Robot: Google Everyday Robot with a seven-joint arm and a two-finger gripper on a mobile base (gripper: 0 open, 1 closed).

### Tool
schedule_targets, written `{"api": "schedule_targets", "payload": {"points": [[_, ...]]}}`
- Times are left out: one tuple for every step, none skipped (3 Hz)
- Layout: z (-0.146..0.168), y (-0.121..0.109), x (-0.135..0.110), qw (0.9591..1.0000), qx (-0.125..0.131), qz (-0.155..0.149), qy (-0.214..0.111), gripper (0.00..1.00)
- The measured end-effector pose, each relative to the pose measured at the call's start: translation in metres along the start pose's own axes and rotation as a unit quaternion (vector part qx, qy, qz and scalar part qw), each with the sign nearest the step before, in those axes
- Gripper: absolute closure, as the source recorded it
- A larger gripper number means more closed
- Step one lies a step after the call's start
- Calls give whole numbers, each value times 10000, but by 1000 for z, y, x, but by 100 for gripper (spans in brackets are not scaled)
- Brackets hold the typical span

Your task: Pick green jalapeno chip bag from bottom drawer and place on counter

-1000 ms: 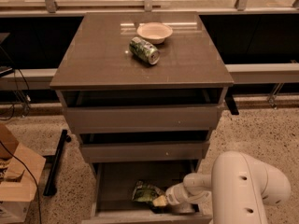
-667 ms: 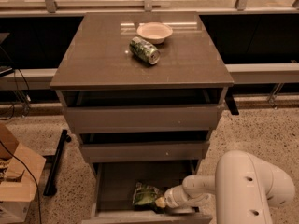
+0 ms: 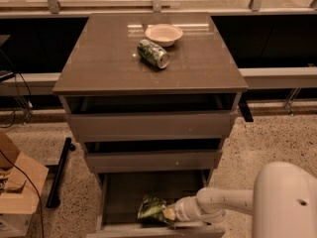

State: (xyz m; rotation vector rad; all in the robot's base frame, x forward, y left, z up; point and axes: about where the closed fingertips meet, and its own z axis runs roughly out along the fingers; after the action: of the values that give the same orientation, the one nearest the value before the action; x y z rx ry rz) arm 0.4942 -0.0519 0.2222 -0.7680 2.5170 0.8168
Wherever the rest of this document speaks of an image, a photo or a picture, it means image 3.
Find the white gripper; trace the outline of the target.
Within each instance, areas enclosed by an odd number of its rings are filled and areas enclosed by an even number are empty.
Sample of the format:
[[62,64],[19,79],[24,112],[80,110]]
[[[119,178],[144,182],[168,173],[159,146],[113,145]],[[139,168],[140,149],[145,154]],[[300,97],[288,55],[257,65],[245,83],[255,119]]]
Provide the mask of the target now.
[[167,207],[163,211],[165,218],[174,221],[176,218],[180,221],[194,221],[201,217],[202,210],[197,203],[195,196],[184,197],[176,202],[173,207]]

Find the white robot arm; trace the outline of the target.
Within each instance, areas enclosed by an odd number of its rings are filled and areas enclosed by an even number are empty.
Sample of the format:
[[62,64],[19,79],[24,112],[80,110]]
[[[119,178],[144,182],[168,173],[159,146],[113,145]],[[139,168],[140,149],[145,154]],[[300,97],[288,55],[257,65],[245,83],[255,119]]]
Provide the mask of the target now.
[[253,217],[253,238],[317,238],[317,178],[290,163],[269,163],[252,189],[203,187],[163,214],[181,222],[217,223],[227,209]]

